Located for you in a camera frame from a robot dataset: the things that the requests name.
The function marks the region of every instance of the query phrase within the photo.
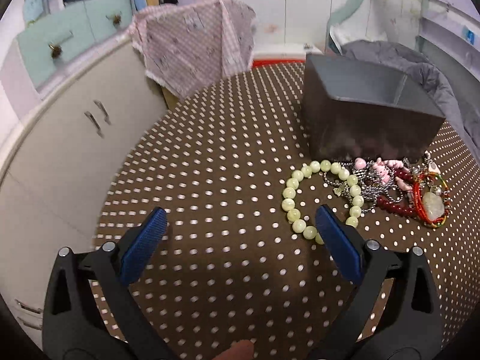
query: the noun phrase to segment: drawer handle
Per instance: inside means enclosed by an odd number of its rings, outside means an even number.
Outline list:
[[[103,138],[102,129],[100,128],[100,125],[99,125],[98,122],[95,120],[95,117],[91,114],[91,112],[88,112],[88,111],[85,112],[85,116],[90,119],[90,121],[93,123],[93,125],[94,125],[95,128],[97,129],[97,134],[98,134],[98,136]]]
[[[49,43],[49,48],[51,50],[51,57],[52,59],[58,59],[60,55],[62,54],[62,46],[61,44],[66,42],[67,40],[71,39],[74,37],[74,33],[69,31],[69,34],[67,36],[64,36],[61,40],[58,42],[50,42]]]
[[[35,330],[42,330],[42,324],[40,325],[35,325],[34,323],[30,323],[28,321],[26,321],[25,319],[21,318],[21,317],[17,317],[21,323],[23,323],[24,326],[26,327],[30,327],[32,329],[35,329]]]
[[[98,100],[93,100],[93,102],[95,103],[95,105],[100,108],[100,111],[103,112],[103,115],[105,115],[105,121],[107,124],[111,124],[110,122],[110,116],[109,116],[109,113],[107,112],[107,110],[105,109],[105,107],[103,106],[102,102],[101,101],[98,101]]]
[[[18,299],[14,299],[14,300],[15,300],[15,303],[18,304],[23,310],[34,312],[35,314],[41,314],[43,312],[42,309],[37,309],[35,307],[30,307],[30,306],[26,305],[25,303],[20,302],[20,300],[18,300]]]
[[[122,23],[122,15],[120,13],[106,16],[108,20],[111,20],[115,27],[119,26]]]

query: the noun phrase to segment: pile of jewelry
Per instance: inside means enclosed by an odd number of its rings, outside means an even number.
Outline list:
[[[350,216],[345,224],[357,227],[358,218],[374,207],[408,218],[419,218],[426,226],[442,226],[451,212],[450,190],[440,170],[425,152],[422,163],[410,165],[407,159],[366,161],[357,158],[353,162],[312,161],[300,170],[294,170],[283,190],[282,209],[295,233],[303,233],[306,239],[323,244],[315,226],[307,226],[301,213],[295,208],[296,189],[304,178],[320,173],[331,185],[337,196],[345,197]]]

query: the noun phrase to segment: open box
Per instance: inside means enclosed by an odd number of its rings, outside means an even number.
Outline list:
[[[307,55],[302,113],[312,159],[417,162],[445,116],[407,74],[341,56]]]

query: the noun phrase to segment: mint green drawer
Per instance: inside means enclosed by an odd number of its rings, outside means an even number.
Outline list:
[[[63,63],[71,61],[95,43],[83,2],[41,18],[20,33],[17,39],[23,63],[35,87]],[[56,60],[52,58],[49,46],[55,43],[61,43],[61,54]]]
[[[85,9],[97,42],[111,37],[131,22],[130,0],[87,0]],[[115,15],[121,17],[119,25],[113,23]]]

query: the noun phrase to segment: silver screw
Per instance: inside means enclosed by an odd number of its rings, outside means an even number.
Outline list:
[[[104,251],[112,251],[115,249],[115,243],[112,242],[112,241],[109,241],[109,242],[105,242],[103,245],[102,245],[102,249]]]
[[[421,256],[423,254],[423,250],[418,246],[412,247],[412,252],[417,256]]]
[[[378,249],[380,249],[380,244],[375,241],[374,239],[369,239],[367,241],[367,247],[368,249],[372,250],[372,251],[376,251]]]
[[[68,247],[64,246],[62,247],[59,251],[58,251],[58,255],[60,257],[65,257],[67,254],[70,253],[70,249],[68,249]]]

